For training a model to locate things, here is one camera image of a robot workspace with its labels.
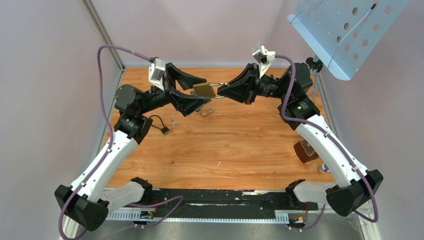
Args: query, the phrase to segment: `wooden tabletop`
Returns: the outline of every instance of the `wooden tabletop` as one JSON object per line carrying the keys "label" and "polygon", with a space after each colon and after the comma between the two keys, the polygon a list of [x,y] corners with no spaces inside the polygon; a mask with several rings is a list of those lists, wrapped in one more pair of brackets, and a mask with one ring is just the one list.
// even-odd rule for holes
{"label": "wooden tabletop", "polygon": [[[180,68],[209,83],[229,82],[243,68]],[[282,68],[270,68],[267,75],[277,77]],[[147,68],[127,68],[123,83],[146,91]],[[293,145],[302,138],[279,116],[279,99],[258,96],[252,105],[231,99],[213,99],[203,109],[215,112],[202,117],[199,112],[183,117],[168,104],[146,115],[159,115],[171,129],[163,135],[150,128],[142,143],[123,161],[108,183],[119,187],[134,177],[148,180],[154,188],[255,189],[283,190],[298,179],[331,182],[331,174],[322,174],[320,159],[303,164]],[[322,109],[319,95],[316,105]],[[113,112],[112,125],[119,117]],[[153,118],[153,124],[160,121]]]}

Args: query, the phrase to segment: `black plug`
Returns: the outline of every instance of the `black plug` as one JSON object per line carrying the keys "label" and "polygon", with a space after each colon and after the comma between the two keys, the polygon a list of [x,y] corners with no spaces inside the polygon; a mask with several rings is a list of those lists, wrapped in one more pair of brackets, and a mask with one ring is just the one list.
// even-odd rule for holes
{"label": "black plug", "polygon": [[162,129],[160,129],[160,131],[163,133],[163,135],[167,135],[171,132],[167,126],[164,126]]}

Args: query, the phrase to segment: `white mounting bracket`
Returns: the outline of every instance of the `white mounting bracket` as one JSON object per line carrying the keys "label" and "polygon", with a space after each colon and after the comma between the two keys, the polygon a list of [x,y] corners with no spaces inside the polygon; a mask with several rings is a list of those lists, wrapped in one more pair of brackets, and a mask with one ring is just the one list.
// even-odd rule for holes
{"label": "white mounting bracket", "polygon": [[268,51],[265,46],[258,43],[252,47],[252,56],[259,63],[259,78],[262,78],[276,59],[276,52]]}
{"label": "white mounting bracket", "polygon": [[148,81],[154,86],[164,91],[163,77],[165,73],[165,62],[159,58],[155,58],[153,63],[148,67]]}
{"label": "white mounting bracket", "polygon": [[334,77],[350,80],[408,2],[299,0],[288,20]]}

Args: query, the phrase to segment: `gray wall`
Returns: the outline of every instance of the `gray wall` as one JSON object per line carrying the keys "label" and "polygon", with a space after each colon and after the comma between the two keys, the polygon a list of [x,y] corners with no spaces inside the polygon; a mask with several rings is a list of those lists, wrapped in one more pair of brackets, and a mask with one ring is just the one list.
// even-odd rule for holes
{"label": "gray wall", "polygon": [[[0,3],[1,239],[59,239],[54,197],[96,153],[102,44],[81,1]],[[102,55],[106,101],[119,77]]]}
{"label": "gray wall", "polygon": [[[296,0],[92,0],[114,44],[178,65],[246,66],[259,42],[296,61],[312,50],[290,25]],[[125,65],[145,65],[121,54]],[[286,65],[285,61],[275,64]]]}
{"label": "gray wall", "polygon": [[424,234],[423,11],[411,0],[351,81],[323,76],[340,138],[384,176],[376,195],[384,240]]}

